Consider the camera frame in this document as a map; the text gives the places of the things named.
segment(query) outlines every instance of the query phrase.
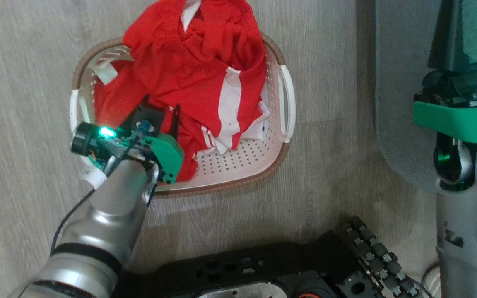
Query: laminate floor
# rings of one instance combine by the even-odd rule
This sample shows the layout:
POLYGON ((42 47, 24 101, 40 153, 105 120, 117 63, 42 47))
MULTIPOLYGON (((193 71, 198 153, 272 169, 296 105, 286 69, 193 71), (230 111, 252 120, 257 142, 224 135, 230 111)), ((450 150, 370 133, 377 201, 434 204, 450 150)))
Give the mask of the laminate floor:
MULTIPOLYGON (((37 273, 55 227, 84 194, 68 149, 70 80, 95 44, 150 1, 0 0, 0 297, 37 273)), ((407 273, 435 260, 435 201, 394 173, 373 132, 374 4, 250 0, 293 76, 297 127, 272 177, 158 199, 132 269, 280 240, 307 242, 359 215, 407 273)))

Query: laundry basket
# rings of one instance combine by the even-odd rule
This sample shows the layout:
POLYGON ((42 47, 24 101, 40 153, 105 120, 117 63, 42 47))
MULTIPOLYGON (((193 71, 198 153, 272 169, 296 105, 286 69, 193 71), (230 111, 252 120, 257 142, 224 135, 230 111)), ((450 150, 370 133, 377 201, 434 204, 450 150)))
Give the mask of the laundry basket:
MULTIPOLYGON (((296 121, 294 86, 280 49, 265 34, 263 40, 267 55, 266 104, 270 110, 264 140, 243 139, 237 150, 229 150, 223 155, 199 153, 195 176, 190 181, 163 183, 157 187, 157 195, 190 196, 247 185, 270 176, 281 165, 296 121)), ((81 121, 95 122, 96 78, 111 75, 107 73, 111 62, 132 60, 129 51, 123 45, 123 39, 114 39, 95 46, 78 63, 70 99, 71 131, 81 121)), ((82 160, 85 165, 92 166, 88 158, 82 160)))

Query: black cable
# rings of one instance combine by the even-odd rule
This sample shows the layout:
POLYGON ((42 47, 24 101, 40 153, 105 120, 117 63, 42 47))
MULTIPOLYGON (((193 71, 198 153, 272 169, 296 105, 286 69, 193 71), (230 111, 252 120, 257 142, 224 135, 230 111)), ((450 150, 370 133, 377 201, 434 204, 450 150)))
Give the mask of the black cable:
POLYGON ((58 239, 58 236, 60 235, 60 232, 62 231, 62 228, 64 227, 64 224, 66 221, 71 217, 71 215, 85 202, 89 197, 95 192, 95 189, 90 190, 87 195, 85 195, 80 202, 78 202, 67 214, 66 216, 62 219, 60 224, 58 225, 58 228, 56 229, 55 236, 53 237, 53 241, 51 242, 51 251, 49 252, 49 256, 53 256, 53 252, 55 251, 55 246, 56 246, 56 240, 58 239))
POLYGON ((426 294, 426 296, 428 296, 428 298, 434 298, 432 296, 432 294, 430 294, 430 292, 428 290, 426 290, 426 288, 421 285, 421 283, 419 283, 415 279, 411 279, 411 281, 413 281, 413 283, 416 284, 419 287, 419 291, 422 290, 426 294))
MULTIPOLYGON (((123 161, 126 156, 128 156, 128 152, 134 146, 135 143, 137 143, 139 137, 135 136, 132 142, 126 147, 126 149, 119 155, 115 161, 113 162, 110 171, 108 173, 104 173, 106 177, 110 177, 110 174, 113 173, 113 171, 119 166, 121 161, 123 161)), ((71 217, 71 215, 80 207, 84 202, 86 202, 89 197, 95 192, 95 189, 90 190, 87 195, 85 195, 67 214, 66 216, 62 219, 60 224, 58 225, 58 228, 56 228, 55 235, 53 236, 53 241, 51 242, 51 250, 49 251, 49 256, 53 256, 53 252, 55 251, 55 246, 56 246, 56 241, 58 240, 58 236, 60 235, 60 232, 62 231, 62 228, 64 227, 64 224, 67 222, 67 220, 71 217)))

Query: brown basket rim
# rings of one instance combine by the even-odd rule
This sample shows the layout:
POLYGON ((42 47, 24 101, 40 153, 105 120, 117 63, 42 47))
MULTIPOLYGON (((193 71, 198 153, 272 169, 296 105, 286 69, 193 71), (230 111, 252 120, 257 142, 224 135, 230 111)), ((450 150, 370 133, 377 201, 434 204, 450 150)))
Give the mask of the brown basket rim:
MULTIPOLYGON (((269 48, 272 53, 275 55, 275 59, 279 65, 285 65, 286 62, 284 60, 284 56, 282 56, 282 52, 276 43, 266 34, 261 32, 261 36, 263 37, 263 42, 265 46, 269 48)), ((105 42, 101 42, 98 45, 92 47, 85 53, 85 55, 80 59, 77 64, 75 73, 72 78, 72 89, 78 90, 81 87, 82 76, 84 75, 84 71, 86 70, 86 66, 89 62, 100 52, 109 49, 114 46, 120 46, 123 44, 123 38, 116 38, 111 39, 105 42)), ((277 168, 279 168, 286 158, 286 154, 288 153, 290 144, 289 143, 282 143, 281 149, 279 154, 277 155, 276 159, 268 166, 265 170, 255 175, 229 181, 226 183, 218 183, 216 185, 210 186, 201 186, 196 188, 189 188, 189 189, 179 189, 179 190, 165 190, 165 191, 157 191, 156 197, 157 198, 175 198, 175 197, 188 197, 188 196, 196 196, 202 194, 208 194, 211 192, 218 192, 223 190, 229 190, 232 188, 242 187, 245 185, 249 185, 252 183, 257 183, 265 178, 269 177, 277 168)))

